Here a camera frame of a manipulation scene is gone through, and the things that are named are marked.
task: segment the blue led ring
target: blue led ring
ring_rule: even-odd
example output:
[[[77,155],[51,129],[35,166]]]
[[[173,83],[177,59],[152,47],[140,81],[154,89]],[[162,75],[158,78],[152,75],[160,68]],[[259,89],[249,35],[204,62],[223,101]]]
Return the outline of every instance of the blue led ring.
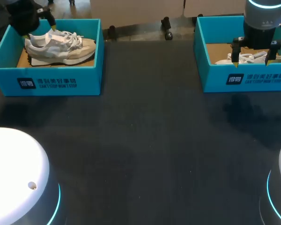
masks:
[[[270,174],[271,174],[271,172],[268,174],[267,182],[266,182],[267,196],[268,196],[268,199],[270,200],[270,203],[271,203],[271,205],[272,205],[273,210],[275,211],[275,213],[276,213],[276,214],[279,216],[279,218],[281,219],[280,214],[278,213],[278,211],[276,210],[276,208],[274,207],[274,205],[273,205],[273,203],[272,203],[272,200],[271,200],[271,197],[270,197],[270,193],[269,193],[269,191],[268,191],[268,180],[269,180],[269,178],[270,178]]]
[[[253,2],[252,0],[249,0],[249,2],[259,8],[279,8],[279,7],[281,7],[281,4],[275,5],[275,6],[264,6],[264,5],[257,4],[256,2]]]
[[[55,212],[53,213],[53,216],[51,217],[51,219],[49,220],[49,222],[47,223],[47,225],[50,225],[57,213],[57,210],[58,210],[58,207],[59,207],[59,203],[60,203],[60,186],[58,184],[58,189],[59,189],[59,196],[58,196],[58,202],[57,202],[57,206],[56,206],[56,209],[55,209]]]

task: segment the shoe lace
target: shoe lace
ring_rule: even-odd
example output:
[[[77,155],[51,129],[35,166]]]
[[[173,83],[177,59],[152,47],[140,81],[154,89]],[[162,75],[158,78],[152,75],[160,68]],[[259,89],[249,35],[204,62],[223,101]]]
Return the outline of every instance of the shoe lace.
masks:
[[[231,60],[231,53],[228,54],[227,59]],[[239,60],[241,62],[253,62],[254,56],[252,54],[239,54]]]
[[[79,36],[76,34],[76,32],[71,33],[68,31],[63,31],[62,34],[64,34],[65,36],[65,42],[61,43],[62,45],[66,45],[68,43],[71,44],[71,46],[68,48],[68,50],[70,50],[71,48],[73,48],[74,46],[76,47],[82,47],[82,37],[83,36]]]

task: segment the box label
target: box label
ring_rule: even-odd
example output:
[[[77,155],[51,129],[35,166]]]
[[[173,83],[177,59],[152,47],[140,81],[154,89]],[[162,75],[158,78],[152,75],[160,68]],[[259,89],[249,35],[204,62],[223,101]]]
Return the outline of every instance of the box label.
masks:
[[[281,83],[281,74],[248,74],[245,84]]]
[[[244,74],[229,74],[226,85],[241,84]]]
[[[76,79],[45,78],[37,80],[40,88],[77,88]]]
[[[32,78],[17,78],[17,80],[22,89],[35,89],[36,88]]]

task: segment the cardboard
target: cardboard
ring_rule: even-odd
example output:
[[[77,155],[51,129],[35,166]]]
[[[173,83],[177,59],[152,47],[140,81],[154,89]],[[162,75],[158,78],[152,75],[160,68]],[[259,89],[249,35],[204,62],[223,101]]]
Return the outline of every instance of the cardboard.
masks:
[[[231,44],[206,44],[209,59],[211,64],[215,64],[217,61],[225,60],[227,58],[228,53],[232,53]],[[241,54],[256,54],[259,52],[265,51],[267,52],[268,49],[248,49],[248,48],[241,48]]]
[[[92,67],[94,65],[94,61],[95,60],[93,59],[88,62],[84,62],[82,64],[71,66],[71,67]],[[39,66],[38,68],[47,68],[47,67],[69,67],[69,66],[67,66],[67,65],[55,65],[55,66],[46,65],[46,66]],[[21,56],[20,56],[18,64],[17,64],[17,68],[34,68],[28,62],[28,54],[25,51],[25,49],[23,49],[23,51],[21,53]]]
[[[169,18],[180,17],[183,12],[183,1],[91,0],[90,8],[91,17],[100,18],[102,20],[102,29],[107,29],[111,25],[122,27],[142,23],[160,23],[160,20],[165,16]]]
[[[241,14],[244,13],[245,3],[246,0],[187,0],[185,2],[184,16]]]

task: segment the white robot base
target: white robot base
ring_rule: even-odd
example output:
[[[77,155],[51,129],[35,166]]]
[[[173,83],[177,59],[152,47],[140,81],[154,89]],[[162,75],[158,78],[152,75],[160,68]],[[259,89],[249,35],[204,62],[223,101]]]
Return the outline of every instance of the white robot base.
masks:
[[[260,196],[259,212],[264,225],[281,225],[281,151]]]
[[[0,128],[0,225],[64,225],[63,194],[42,146]]]

